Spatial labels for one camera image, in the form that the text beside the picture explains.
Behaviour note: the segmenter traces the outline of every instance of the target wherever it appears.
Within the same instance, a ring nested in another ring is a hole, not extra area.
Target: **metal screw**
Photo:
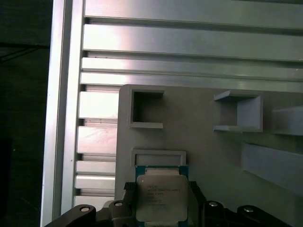
[[[218,206],[218,203],[216,203],[216,202],[210,202],[209,205],[210,205],[211,207],[216,207],[216,206]]]
[[[80,209],[82,212],[86,212],[86,211],[89,211],[89,208],[88,207],[81,207]]]
[[[243,210],[248,213],[254,212],[254,210],[251,207],[244,207]]]
[[[115,206],[117,206],[117,207],[120,207],[120,206],[122,206],[123,205],[123,203],[121,203],[121,202],[116,202],[115,203]]]

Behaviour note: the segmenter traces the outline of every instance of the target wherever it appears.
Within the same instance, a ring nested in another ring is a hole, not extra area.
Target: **gray plastic tray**
[[[150,94],[151,90],[161,95],[143,95],[137,113],[140,117],[133,118],[133,91]],[[303,154],[302,137],[271,133],[272,111],[303,105],[303,94],[258,92],[262,102],[252,108],[256,113],[253,117],[260,118],[255,122],[262,132],[214,131],[222,121],[221,102],[214,97],[223,92],[226,90],[123,86],[119,96],[116,199],[123,196],[125,182],[135,181],[134,149],[179,150],[186,152],[189,180],[197,181],[208,200],[219,201],[233,211],[241,205],[258,206],[293,226],[303,226],[302,197],[241,168],[243,143]],[[132,125],[136,121],[138,128]]]

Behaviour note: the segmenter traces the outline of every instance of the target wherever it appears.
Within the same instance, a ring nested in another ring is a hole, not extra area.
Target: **metal frame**
[[[40,225],[61,214],[67,71],[71,27],[70,0],[53,1],[53,22],[47,89],[45,148]]]
[[[82,59],[82,30],[84,23],[84,0],[74,0],[71,18],[71,48],[68,71],[65,144],[61,213],[73,208],[75,195],[75,165],[78,133],[78,104],[80,91],[80,62]]]

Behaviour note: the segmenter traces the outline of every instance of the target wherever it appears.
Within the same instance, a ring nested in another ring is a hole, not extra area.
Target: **silver metal surface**
[[[209,205],[210,205],[211,207],[216,207],[216,206],[218,206],[218,203],[216,203],[216,202],[210,202]]]
[[[301,61],[302,41],[300,36],[86,24],[83,49]]]
[[[135,59],[83,58],[84,71],[147,73],[234,79],[264,79],[303,81],[303,69],[274,66],[240,65],[184,61],[154,61]]]
[[[82,207],[82,208],[81,208],[81,211],[82,211],[82,212],[89,211],[89,208],[87,208],[87,207]]]
[[[184,87],[210,87],[224,89],[243,89],[257,91],[303,92],[302,82],[266,81],[252,79],[228,79],[192,76],[171,76],[151,74],[119,74],[119,73],[82,73],[82,84],[142,84]]]
[[[78,96],[80,79],[80,61],[82,57],[82,29],[84,21],[84,0],[74,0],[71,19],[71,48],[68,71],[65,145],[63,161],[63,187],[61,213],[73,208],[75,155],[78,128]]]
[[[137,177],[138,221],[178,222],[187,219],[187,177],[179,175],[178,170],[177,174],[155,173]]]
[[[116,127],[81,126],[78,128],[78,153],[115,155],[116,135]]]
[[[62,164],[72,1],[53,1],[40,226],[61,213]]]
[[[115,162],[88,162],[77,161],[76,172],[78,174],[115,175]]]
[[[86,0],[85,16],[303,28],[300,5],[226,0]]]
[[[254,212],[254,210],[251,207],[244,207],[243,210],[245,210],[248,213]]]
[[[117,119],[119,93],[80,92],[79,118]]]
[[[115,177],[101,175],[77,175],[75,187],[77,189],[114,190]]]
[[[96,208],[97,211],[101,210],[104,204],[108,201],[114,200],[113,197],[99,197],[99,196],[75,196],[74,205],[89,204]]]

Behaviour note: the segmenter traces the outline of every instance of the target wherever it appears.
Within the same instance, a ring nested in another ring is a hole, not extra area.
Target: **dark background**
[[[0,0],[0,56],[21,50],[4,43],[48,47],[52,7],[52,0]],[[0,150],[2,179],[9,170],[3,227],[39,226],[48,65],[49,49],[0,62],[0,138],[12,141],[10,162]]]

